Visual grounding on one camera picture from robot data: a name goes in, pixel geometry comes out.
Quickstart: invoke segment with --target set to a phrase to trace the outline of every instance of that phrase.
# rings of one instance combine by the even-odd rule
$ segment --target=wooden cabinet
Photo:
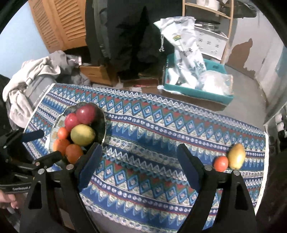
[[[119,82],[118,75],[111,65],[80,66],[80,70],[94,83],[114,87]]]
[[[50,53],[87,45],[85,0],[29,0],[29,4]]]

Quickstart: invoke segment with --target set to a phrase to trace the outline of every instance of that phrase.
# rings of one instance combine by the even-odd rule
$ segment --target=orange tomato
[[[57,135],[59,139],[66,139],[69,136],[69,132],[65,127],[61,127],[59,128]]]
[[[228,158],[225,156],[217,157],[213,164],[214,168],[218,172],[223,172],[228,168]]]
[[[62,156],[64,156],[66,153],[66,148],[70,144],[71,143],[69,142],[68,139],[57,139],[56,141],[54,141],[53,150],[54,151],[56,151],[56,150],[60,151]]]
[[[66,156],[71,164],[75,164],[83,154],[84,152],[79,145],[71,144],[66,148]]]

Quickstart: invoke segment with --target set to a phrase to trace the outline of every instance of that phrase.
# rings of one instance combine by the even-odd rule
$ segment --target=patterned tablecloth
[[[89,210],[144,232],[176,232],[197,198],[176,157],[180,143],[205,165],[225,155],[234,143],[242,143],[247,157],[241,174],[256,206],[264,169],[264,132],[153,94],[55,84],[26,127],[26,132],[45,132],[44,138],[25,144],[34,158],[48,154],[45,144],[57,117],[84,101],[96,103],[107,119],[102,160],[81,193]],[[220,198],[218,190],[205,228],[213,224]]]

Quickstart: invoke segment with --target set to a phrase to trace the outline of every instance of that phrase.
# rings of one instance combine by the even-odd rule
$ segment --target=human hand
[[[20,202],[14,194],[5,194],[0,190],[0,208],[6,209],[11,206],[13,209],[20,207]]]

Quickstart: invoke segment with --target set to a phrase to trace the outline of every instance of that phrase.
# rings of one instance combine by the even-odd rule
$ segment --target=wooden louvered door
[[[87,45],[85,0],[29,0],[29,4],[50,53]]]

